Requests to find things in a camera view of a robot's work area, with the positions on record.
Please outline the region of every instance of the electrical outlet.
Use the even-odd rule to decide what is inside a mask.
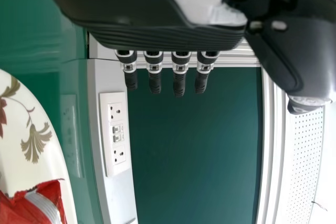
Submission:
[[[125,145],[121,145],[118,147],[113,148],[113,164],[119,165],[122,162],[126,161],[126,150]]]
[[[109,121],[116,122],[123,119],[122,103],[110,103],[108,104]]]
[[[126,93],[101,93],[100,122],[107,177],[131,168]]]

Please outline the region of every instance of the metal frame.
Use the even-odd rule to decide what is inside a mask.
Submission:
[[[105,60],[118,60],[114,50],[106,48],[97,43],[97,41],[90,35],[90,51],[91,45],[95,47],[95,54],[90,53],[90,58],[105,59]],[[146,60],[142,51],[138,51],[138,59],[136,67],[139,69],[146,68]],[[171,52],[164,52],[163,68],[172,67]],[[196,52],[192,52],[190,61],[190,68],[197,67]],[[253,50],[248,45],[247,41],[243,40],[239,46],[231,51],[222,51],[215,62],[215,67],[260,67],[260,63],[256,58]]]
[[[98,44],[91,35],[90,58],[103,59],[102,61],[105,63],[118,61],[114,50]],[[139,69],[146,68],[145,57],[140,51],[138,51],[136,66]],[[193,52],[189,67],[196,66],[196,52]],[[164,52],[163,68],[171,67],[172,60],[170,52]],[[221,52],[215,62],[215,67],[260,67],[260,63],[248,43],[243,40],[236,49]],[[118,86],[125,87],[125,84],[121,83],[124,82],[124,79],[119,78],[119,80],[120,83],[118,82]],[[256,224],[275,223],[284,167],[285,138],[286,134],[288,134],[286,131],[286,124],[288,123],[286,121],[288,116],[286,95],[273,83],[264,69],[262,70],[262,82],[264,103],[263,159]]]
[[[275,223],[284,168],[286,124],[286,94],[262,70],[264,136],[259,205],[256,224]]]

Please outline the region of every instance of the green wall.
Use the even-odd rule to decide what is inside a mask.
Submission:
[[[129,121],[139,224],[255,223],[262,153],[260,68],[216,68],[204,94],[150,94],[148,73],[129,92]]]

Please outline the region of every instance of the plate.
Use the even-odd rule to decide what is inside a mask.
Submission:
[[[67,166],[46,112],[22,83],[0,70],[0,190],[13,197],[54,179],[61,179],[67,222],[77,223]]]

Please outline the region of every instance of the plastic bag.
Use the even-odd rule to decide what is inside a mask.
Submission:
[[[44,182],[8,198],[0,191],[1,224],[67,224],[60,183]]]

